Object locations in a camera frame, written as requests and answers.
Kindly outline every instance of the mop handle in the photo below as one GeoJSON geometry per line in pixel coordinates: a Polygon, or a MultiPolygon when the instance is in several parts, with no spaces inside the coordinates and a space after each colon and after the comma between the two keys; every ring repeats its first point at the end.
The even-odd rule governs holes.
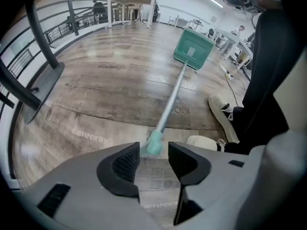
{"type": "Polygon", "coordinates": [[[177,97],[177,94],[178,94],[178,91],[179,91],[179,88],[180,88],[180,85],[181,85],[181,82],[182,82],[182,79],[183,79],[183,74],[186,70],[186,67],[187,67],[187,63],[184,63],[184,66],[182,67],[181,72],[178,76],[176,85],[173,88],[172,94],[169,97],[167,104],[166,104],[166,107],[165,107],[165,109],[164,109],[164,111],[163,111],[163,113],[160,117],[160,120],[159,120],[159,122],[158,122],[158,124],[155,128],[155,130],[158,130],[161,133],[163,133],[165,126],[166,126],[166,123],[167,123],[167,120],[168,120],[168,117],[169,117],[169,115],[170,115],[170,113],[173,109],[173,106],[174,106],[174,103],[175,103],[175,100],[176,100],[176,97],[177,97]]]}

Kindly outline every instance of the black rubber pad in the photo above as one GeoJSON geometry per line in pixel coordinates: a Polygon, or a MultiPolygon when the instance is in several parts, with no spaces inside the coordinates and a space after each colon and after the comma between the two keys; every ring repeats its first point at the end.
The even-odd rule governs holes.
{"type": "Polygon", "coordinates": [[[200,213],[203,209],[189,200],[185,186],[199,184],[211,171],[211,164],[206,158],[180,146],[168,143],[168,161],[181,183],[177,212],[174,225],[178,225],[200,213]]]}
{"type": "Polygon", "coordinates": [[[65,184],[56,184],[37,207],[52,218],[70,188],[70,186],[65,184]]]}
{"type": "Polygon", "coordinates": [[[230,162],[228,162],[229,164],[232,164],[234,166],[237,166],[237,167],[243,167],[244,165],[244,162],[241,162],[241,161],[238,161],[238,160],[231,160],[230,162]]]}
{"type": "Polygon", "coordinates": [[[97,166],[97,177],[101,185],[109,192],[126,197],[139,198],[139,190],[133,184],[140,163],[140,143],[103,159],[97,166]]]}

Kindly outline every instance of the ceiling light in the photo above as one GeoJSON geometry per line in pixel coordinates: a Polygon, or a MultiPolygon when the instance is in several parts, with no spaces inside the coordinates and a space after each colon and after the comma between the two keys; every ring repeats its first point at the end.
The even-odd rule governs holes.
{"type": "Polygon", "coordinates": [[[217,1],[214,1],[214,0],[210,0],[212,2],[214,2],[215,4],[219,5],[221,8],[223,8],[223,6],[221,4],[219,4],[217,1]]]}

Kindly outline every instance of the sneaker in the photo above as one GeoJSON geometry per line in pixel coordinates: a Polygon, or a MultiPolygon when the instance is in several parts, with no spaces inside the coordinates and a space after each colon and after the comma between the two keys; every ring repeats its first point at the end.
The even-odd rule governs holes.
{"type": "Polygon", "coordinates": [[[228,142],[239,143],[235,129],[231,124],[234,120],[233,108],[223,100],[222,96],[217,94],[209,97],[209,107],[217,121],[223,127],[228,142]]]}
{"type": "Polygon", "coordinates": [[[190,136],[187,140],[187,144],[208,150],[224,152],[226,142],[223,139],[218,139],[218,142],[215,142],[205,136],[190,136]]]}

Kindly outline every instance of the table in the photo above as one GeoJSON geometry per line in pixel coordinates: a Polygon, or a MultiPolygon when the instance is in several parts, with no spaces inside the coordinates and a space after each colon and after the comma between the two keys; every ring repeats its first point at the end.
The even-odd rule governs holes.
{"type": "Polygon", "coordinates": [[[176,18],[175,25],[174,25],[175,27],[177,27],[178,22],[179,22],[179,23],[180,23],[180,22],[183,22],[183,23],[185,24],[185,26],[184,26],[183,28],[185,28],[185,27],[187,27],[187,23],[188,23],[189,21],[187,21],[187,20],[185,20],[185,19],[182,19],[182,18],[177,17],[177,18],[176,18]]]}
{"type": "Polygon", "coordinates": [[[221,34],[223,35],[224,37],[226,37],[228,40],[227,40],[227,43],[224,47],[224,49],[222,50],[222,54],[224,54],[224,52],[226,51],[226,49],[228,48],[228,46],[231,44],[232,47],[231,49],[229,50],[229,52],[227,53],[227,55],[225,56],[225,59],[227,59],[233,52],[234,50],[236,49],[236,47],[238,47],[239,49],[241,49],[244,53],[246,53],[247,55],[249,55],[249,57],[246,57],[238,66],[237,68],[240,69],[249,59],[253,59],[253,52],[249,49],[249,47],[244,43],[244,41],[239,38],[238,36],[232,34],[232,33],[229,33],[229,32],[226,32],[226,31],[223,31],[221,29],[215,29],[214,30],[214,34],[213,34],[213,37],[212,37],[212,40],[215,42],[216,39],[219,37],[221,38],[218,34],[221,34]]]}
{"type": "Polygon", "coordinates": [[[195,29],[193,29],[194,31],[196,31],[196,29],[197,29],[197,27],[198,27],[199,25],[201,26],[201,28],[203,27],[203,24],[202,24],[202,23],[199,23],[199,22],[197,22],[197,21],[190,21],[190,22],[187,24],[187,27],[190,26],[190,23],[191,23],[191,22],[193,22],[193,25],[191,26],[192,29],[193,29],[193,26],[196,25],[195,29]]]}
{"type": "Polygon", "coordinates": [[[107,19],[108,19],[108,27],[112,27],[112,10],[111,10],[111,4],[112,2],[119,3],[122,5],[122,23],[124,23],[124,14],[125,14],[125,4],[149,4],[149,15],[148,15],[148,21],[147,21],[147,28],[149,28],[153,23],[153,14],[154,14],[154,7],[155,7],[155,0],[107,0],[107,19]]]}

